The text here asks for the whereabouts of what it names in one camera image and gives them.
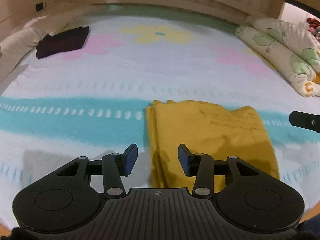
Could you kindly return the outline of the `floral folded quilt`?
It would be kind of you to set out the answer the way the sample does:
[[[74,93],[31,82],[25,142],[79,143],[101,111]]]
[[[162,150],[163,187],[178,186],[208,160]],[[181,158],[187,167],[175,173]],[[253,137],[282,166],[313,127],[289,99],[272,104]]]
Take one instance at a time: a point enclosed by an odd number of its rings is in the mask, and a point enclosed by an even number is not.
[[[266,59],[301,96],[319,96],[319,42],[307,30],[274,18],[248,16],[235,34]]]

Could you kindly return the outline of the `flower pattern bed blanket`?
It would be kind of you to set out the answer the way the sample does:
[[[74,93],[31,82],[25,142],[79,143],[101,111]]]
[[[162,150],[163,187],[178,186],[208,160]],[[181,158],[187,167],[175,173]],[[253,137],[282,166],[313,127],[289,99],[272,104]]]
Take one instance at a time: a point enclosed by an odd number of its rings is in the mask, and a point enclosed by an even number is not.
[[[37,59],[29,52],[1,84],[1,223],[16,226],[12,201],[25,186],[85,155],[139,148],[126,188],[150,175],[145,108],[197,100],[255,108],[271,138],[282,181],[310,209],[319,201],[319,134],[289,123],[319,113],[234,34],[210,21],[95,15],[84,48]]]

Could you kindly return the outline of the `dark maroon folded garment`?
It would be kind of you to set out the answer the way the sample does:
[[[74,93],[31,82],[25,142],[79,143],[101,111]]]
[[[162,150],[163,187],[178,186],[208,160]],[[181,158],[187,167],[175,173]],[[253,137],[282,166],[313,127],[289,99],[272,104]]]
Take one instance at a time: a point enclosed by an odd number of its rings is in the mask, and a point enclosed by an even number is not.
[[[81,49],[86,42],[89,31],[89,27],[78,27],[54,36],[47,34],[36,46],[37,59]]]

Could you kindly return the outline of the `mustard yellow knit garment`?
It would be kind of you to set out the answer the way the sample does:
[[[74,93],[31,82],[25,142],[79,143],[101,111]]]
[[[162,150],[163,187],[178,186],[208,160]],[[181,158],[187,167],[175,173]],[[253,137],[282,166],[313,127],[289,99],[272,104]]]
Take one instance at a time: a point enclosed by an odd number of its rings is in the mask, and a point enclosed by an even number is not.
[[[216,160],[237,156],[279,178],[270,137],[252,107],[227,110],[200,101],[154,101],[146,108],[146,120],[152,187],[192,190],[195,179],[185,176],[178,160],[180,144],[185,144],[192,153],[205,153]]]

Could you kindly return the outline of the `beige pillow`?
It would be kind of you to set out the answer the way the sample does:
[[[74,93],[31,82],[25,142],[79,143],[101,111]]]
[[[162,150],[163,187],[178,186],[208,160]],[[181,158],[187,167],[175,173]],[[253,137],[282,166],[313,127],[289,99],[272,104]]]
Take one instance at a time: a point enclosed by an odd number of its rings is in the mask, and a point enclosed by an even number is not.
[[[74,17],[67,14],[40,16],[27,23],[27,27],[1,41],[1,81],[17,66],[21,59],[33,50],[46,35],[55,35]]]

